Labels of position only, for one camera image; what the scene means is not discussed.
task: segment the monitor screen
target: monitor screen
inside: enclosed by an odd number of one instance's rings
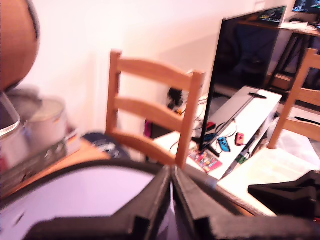
[[[320,14],[320,0],[296,0],[292,11]]]
[[[278,7],[222,21],[211,77],[217,92],[263,86],[284,10]]]
[[[282,6],[222,20],[200,140],[207,122],[220,126],[221,133],[266,84],[285,10]]]

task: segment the orange ball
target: orange ball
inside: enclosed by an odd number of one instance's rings
[[[1,0],[1,91],[23,80],[35,63],[40,29],[30,0]]]

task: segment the game case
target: game case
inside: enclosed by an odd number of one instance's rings
[[[215,156],[205,150],[203,152],[198,151],[198,147],[190,149],[188,156],[195,161],[206,173],[220,167],[222,162],[215,158]]]

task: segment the white wall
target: white wall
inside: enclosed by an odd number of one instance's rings
[[[210,82],[221,20],[263,8],[263,0],[33,0],[41,42],[23,84],[66,102],[82,133],[105,128],[109,52],[198,69]],[[165,102],[168,87],[122,76],[120,94]],[[120,114],[119,125],[142,133],[144,121]]]

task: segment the computer monitor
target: computer monitor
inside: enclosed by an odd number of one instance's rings
[[[200,137],[201,151],[210,144],[204,143],[205,135],[213,132],[218,136],[266,84],[285,9],[281,6],[222,20]],[[232,97],[245,86],[251,87],[245,95],[222,107],[221,96],[226,102],[225,96]],[[208,121],[219,128],[207,132]]]
[[[292,11],[320,15],[320,0],[296,0]]]

